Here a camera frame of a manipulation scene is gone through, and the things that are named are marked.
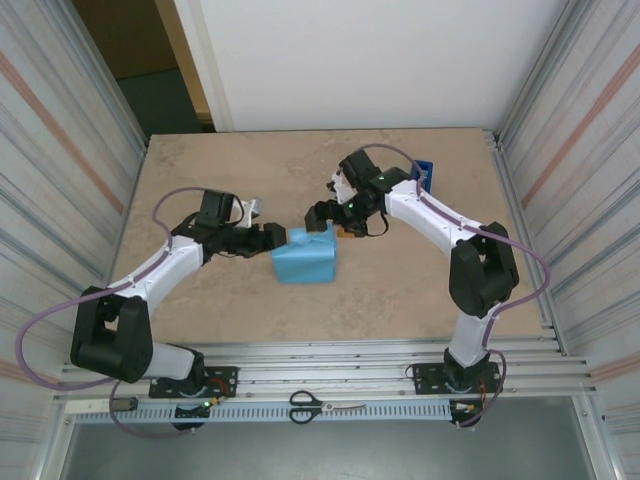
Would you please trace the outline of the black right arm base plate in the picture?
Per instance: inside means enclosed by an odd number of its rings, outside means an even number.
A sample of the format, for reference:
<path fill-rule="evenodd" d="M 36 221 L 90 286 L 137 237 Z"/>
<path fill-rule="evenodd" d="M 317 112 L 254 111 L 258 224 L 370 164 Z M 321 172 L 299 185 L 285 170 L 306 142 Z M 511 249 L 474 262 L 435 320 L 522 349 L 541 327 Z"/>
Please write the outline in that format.
<path fill-rule="evenodd" d="M 415 393 L 436 394 L 479 394 L 483 386 L 488 393 L 495 393 L 502 375 L 495 362 L 479 363 L 464 368 L 452 363 L 419 363 L 410 368 Z"/>

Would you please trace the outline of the aluminium frame rails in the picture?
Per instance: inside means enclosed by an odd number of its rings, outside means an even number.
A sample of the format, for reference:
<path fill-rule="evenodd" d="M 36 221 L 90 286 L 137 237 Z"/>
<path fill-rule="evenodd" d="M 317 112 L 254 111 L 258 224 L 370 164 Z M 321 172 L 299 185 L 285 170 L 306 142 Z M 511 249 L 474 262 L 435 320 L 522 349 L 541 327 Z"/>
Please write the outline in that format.
<path fill-rule="evenodd" d="M 238 398 L 283 399 L 298 389 L 328 398 L 394 399 L 414 393 L 408 367 L 438 362 L 444 338 L 198 344 L 209 366 L 239 370 Z M 584 358 L 562 352 L 551 330 L 495 338 L 507 359 L 505 396 L 574 396 L 596 391 Z"/>

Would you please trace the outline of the blue wrapping paper sheet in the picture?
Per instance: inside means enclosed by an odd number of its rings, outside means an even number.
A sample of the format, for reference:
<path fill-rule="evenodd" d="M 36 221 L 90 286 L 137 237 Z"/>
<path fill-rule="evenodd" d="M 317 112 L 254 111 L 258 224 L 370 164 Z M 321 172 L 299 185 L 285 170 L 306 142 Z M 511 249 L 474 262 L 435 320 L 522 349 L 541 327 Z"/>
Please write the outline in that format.
<path fill-rule="evenodd" d="M 288 242 L 271 251 L 271 260 L 280 283 L 331 283 L 337 271 L 336 235 L 330 226 L 323 232 L 290 229 Z"/>

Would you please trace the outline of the black handled scissors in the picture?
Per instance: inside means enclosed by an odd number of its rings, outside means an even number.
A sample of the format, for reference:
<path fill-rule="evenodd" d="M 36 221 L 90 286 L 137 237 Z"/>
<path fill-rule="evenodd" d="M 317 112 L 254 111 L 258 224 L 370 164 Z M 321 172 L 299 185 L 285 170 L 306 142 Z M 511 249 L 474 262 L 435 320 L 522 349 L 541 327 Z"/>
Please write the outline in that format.
<path fill-rule="evenodd" d="M 360 410 L 366 407 L 362 402 L 322 401 L 307 390 L 298 390 L 289 398 L 291 406 L 289 419 L 297 425 L 305 425 L 329 412 Z"/>

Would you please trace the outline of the aluminium side rail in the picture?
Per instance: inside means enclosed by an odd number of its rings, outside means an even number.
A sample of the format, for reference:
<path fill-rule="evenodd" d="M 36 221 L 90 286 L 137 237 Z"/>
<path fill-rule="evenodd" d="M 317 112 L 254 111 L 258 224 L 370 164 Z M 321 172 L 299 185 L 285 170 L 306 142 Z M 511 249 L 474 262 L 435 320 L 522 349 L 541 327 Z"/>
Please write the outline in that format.
<path fill-rule="evenodd" d="M 498 135 L 491 130 L 484 130 L 483 134 L 512 220 L 514 232 L 511 233 L 510 236 L 527 249 L 534 250 L 535 246 L 525 220 L 524 208 L 518 199 L 512 175 L 509 171 L 506 156 L 501 147 Z M 531 294 L 536 294 L 536 296 L 518 306 L 515 305 L 515 300 L 510 300 L 512 306 L 501 313 L 501 318 L 503 318 L 507 312 L 511 313 L 523 308 L 525 305 L 534 304 L 541 327 L 553 331 L 554 339 L 558 344 L 558 351 L 562 356 L 568 356 L 569 352 L 564 345 L 562 331 L 557 325 L 557 310 L 549 291 L 551 276 L 546 271 L 546 266 L 542 265 L 535 256 L 527 251 L 522 251 L 518 248 L 515 248 L 514 251 L 519 252 L 522 256 L 522 261 L 526 266 L 526 278 L 529 280 L 532 288 Z"/>
<path fill-rule="evenodd" d="M 91 260 L 98 271 L 84 281 L 83 294 L 90 287 L 106 289 L 115 279 L 116 258 L 147 150 L 147 139 L 138 137 L 129 142 L 122 135 L 93 140 L 86 148 L 84 157 L 91 171 L 85 175 L 88 199 L 84 205 L 93 214 L 86 235 L 91 238 Z"/>

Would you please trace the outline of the black controller board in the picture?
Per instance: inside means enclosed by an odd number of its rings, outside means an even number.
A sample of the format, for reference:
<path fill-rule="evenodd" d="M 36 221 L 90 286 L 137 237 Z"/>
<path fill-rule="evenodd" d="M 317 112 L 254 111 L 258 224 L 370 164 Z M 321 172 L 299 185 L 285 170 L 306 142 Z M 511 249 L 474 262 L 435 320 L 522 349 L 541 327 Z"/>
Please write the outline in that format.
<path fill-rule="evenodd" d="M 481 400 L 450 400 L 450 412 L 454 421 L 463 421 L 471 418 L 482 411 L 483 402 Z"/>
<path fill-rule="evenodd" d="M 211 404 L 204 402 L 199 405 L 177 405 L 174 410 L 174 419 L 178 420 L 191 420 L 191 419 L 206 419 L 210 416 Z"/>

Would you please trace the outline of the blue tape dispenser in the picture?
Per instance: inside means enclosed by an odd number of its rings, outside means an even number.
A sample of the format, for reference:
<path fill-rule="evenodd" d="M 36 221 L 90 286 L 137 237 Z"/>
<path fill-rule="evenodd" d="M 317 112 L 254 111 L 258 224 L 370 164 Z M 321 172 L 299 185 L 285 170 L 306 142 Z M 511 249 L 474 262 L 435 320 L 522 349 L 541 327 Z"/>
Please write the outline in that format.
<path fill-rule="evenodd" d="M 416 160 L 411 168 L 411 178 L 420 183 L 420 189 L 426 193 L 431 193 L 432 177 L 434 165 L 431 161 Z"/>

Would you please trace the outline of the brown wooden door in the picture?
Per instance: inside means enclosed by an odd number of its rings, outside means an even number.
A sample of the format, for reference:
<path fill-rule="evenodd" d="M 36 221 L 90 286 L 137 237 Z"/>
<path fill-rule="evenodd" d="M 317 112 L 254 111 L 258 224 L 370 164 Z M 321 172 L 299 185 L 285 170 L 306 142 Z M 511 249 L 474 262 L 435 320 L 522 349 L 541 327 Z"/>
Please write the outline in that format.
<path fill-rule="evenodd" d="M 145 135 L 215 130 L 175 0 L 71 0 Z"/>

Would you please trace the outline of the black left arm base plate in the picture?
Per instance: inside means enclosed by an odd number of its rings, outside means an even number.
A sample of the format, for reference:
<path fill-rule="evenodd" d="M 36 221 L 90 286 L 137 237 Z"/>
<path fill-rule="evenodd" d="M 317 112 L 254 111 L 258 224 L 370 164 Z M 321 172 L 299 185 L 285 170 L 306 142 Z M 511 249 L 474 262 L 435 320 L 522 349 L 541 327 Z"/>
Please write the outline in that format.
<path fill-rule="evenodd" d="M 186 379 L 154 379 L 148 390 L 152 399 L 199 399 L 236 396 L 237 367 L 201 366 L 193 368 Z"/>

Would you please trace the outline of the grey metal lower shelf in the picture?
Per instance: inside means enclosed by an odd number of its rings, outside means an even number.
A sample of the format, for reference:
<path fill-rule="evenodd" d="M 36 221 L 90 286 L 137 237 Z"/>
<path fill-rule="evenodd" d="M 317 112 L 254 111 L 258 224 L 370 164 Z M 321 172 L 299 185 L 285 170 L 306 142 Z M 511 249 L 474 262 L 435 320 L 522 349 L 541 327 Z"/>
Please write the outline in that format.
<path fill-rule="evenodd" d="M 443 421 L 209 424 L 138 439 L 74 430 L 62 480 L 596 480 L 567 398 L 500 400 L 473 429 Z"/>

